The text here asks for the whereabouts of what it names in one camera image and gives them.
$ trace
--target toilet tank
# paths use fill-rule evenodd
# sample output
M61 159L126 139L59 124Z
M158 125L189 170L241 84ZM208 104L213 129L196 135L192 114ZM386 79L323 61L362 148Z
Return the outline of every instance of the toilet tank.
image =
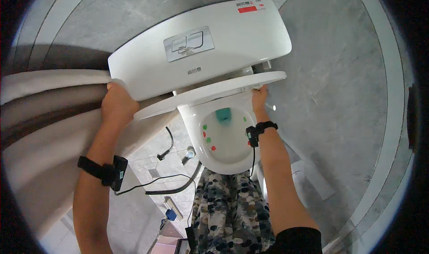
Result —
M271 0L187 11L139 34L108 59L137 101L286 55L289 35Z

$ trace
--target chrome flush plate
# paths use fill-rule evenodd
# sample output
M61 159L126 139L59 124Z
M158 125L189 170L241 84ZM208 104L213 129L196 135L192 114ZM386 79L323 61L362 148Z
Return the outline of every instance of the chrome flush plate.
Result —
M168 62L215 48L208 26L174 35L164 39Z

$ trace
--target teal toilet cleaner block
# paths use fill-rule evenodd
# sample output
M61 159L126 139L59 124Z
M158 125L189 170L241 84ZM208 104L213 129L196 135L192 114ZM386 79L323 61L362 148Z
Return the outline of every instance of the teal toilet cleaner block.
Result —
M223 108L215 111L216 118L221 124L227 124L231 122L231 108Z

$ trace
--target floor drain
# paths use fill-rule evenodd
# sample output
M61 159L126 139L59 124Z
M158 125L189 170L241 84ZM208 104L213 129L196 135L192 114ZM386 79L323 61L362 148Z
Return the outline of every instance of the floor drain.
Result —
M149 170L149 173L153 178L158 178L160 176L156 168Z

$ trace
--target brand logo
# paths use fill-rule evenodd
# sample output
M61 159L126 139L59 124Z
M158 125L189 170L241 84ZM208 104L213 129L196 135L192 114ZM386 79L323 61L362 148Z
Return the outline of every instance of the brand logo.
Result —
M236 3L236 5L237 5L237 7L239 7L239 6L244 6L244 5L250 5L250 2L249 2L249 1L246 1L246 2L239 2L239 3Z
M198 68L195 68L195 69L189 70L189 71L188 71L188 75L193 74L193 73L196 73L196 72L199 72L199 71L201 71L201 67L198 67Z

